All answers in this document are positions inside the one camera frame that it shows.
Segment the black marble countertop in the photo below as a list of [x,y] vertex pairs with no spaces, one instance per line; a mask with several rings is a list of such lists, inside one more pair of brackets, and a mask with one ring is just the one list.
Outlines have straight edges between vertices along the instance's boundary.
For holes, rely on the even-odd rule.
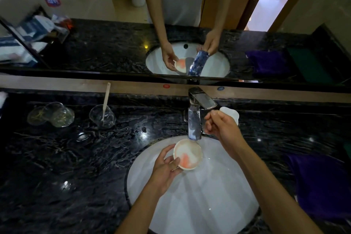
[[[44,51],[51,68],[98,72],[151,73],[145,65],[149,51],[159,47],[151,24],[108,22],[75,19],[76,31],[68,37],[63,48],[57,46]],[[171,43],[186,41],[203,44],[209,29],[166,26]],[[308,35],[268,33],[258,31],[224,30],[218,51],[229,60],[226,77],[254,80],[253,69],[245,51],[277,50],[289,46],[303,46]],[[265,81],[303,82],[299,75],[288,78],[265,78]]]
[[[60,92],[10,93],[0,119],[0,232],[113,233],[129,210],[125,176],[149,144],[186,135],[182,112],[187,98],[112,95],[116,125],[97,130],[90,109],[102,94]],[[75,112],[74,123],[55,128],[31,126],[35,107],[60,101]],[[322,154],[345,159],[351,140],[349,105],[258,100],[217,100],[236,108],[239,127],[253,150],[294,195],[296,184],[283,161],[287,153]],[[77,142],[80,132],[90,138]],[[345,225],[316,220],[325,233],[351,233]],[[241,233],[270,233],[258,215]]]

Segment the white sink basin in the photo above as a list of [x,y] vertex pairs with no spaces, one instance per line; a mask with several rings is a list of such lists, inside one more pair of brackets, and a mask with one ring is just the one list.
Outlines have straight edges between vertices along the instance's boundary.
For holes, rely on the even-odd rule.
[[[131,204],[150,178],[161,150],[185,138],[157,142],[136,158],[127,178]],[[178,175],[157,204],[150,229],[158,234],[236,234],[257,213],[257,200],[238,163],[219,141],[202,137],[198,143],[204,154],[200,165]]]
[[[196,57],[196,48],[198,44],[192,43],[175,43],[172,44],[175,55],[182,59],[187,57]],[[171,71],[166,68],[163,59],[161,48],[157,48],[150,52],[146,58],[146,66],[152,72],[156,74],[166,74],[166,75],[178,75],[177,72]],[[225,77],[229,72],[229,61],[220,52],[212,55],[206,62],[204,69],[202,70],[201,76],[204,77]]]

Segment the purple towel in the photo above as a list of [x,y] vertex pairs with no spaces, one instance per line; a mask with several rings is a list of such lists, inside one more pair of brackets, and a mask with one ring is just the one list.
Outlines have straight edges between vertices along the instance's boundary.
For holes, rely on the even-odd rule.
[[287,60],[278,51],[247,51],[246,56],[253,65],[253,75],[257,77],[282,76],[291,73]]
[[329,156],[288,155],[297,201],[311,217],[333,222],[351,218],[351,183],[342,163]]

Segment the orange residue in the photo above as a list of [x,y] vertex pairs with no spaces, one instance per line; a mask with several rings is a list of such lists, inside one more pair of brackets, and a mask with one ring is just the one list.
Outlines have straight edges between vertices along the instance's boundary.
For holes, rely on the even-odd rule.
[[190,164],[190,161],[189,161],[188,154],[186,154],[186,153],[182,154],[182,156],[180,157],[179,165],[184,167],[184,168],[192,168],[192,165]]
[[180,59],[177,61],[177,65],[181,69],[185,69],[185,59]]

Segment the water bottle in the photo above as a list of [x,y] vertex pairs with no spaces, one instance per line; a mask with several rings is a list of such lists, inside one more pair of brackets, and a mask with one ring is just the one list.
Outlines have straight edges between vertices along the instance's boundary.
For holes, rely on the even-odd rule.
[[71,29],[71,19],[63,13],[61,10],[60,0],[45,0],[46,4],[51,8],[52,11],[52,21],[54,23],[60,23],[66,25]]

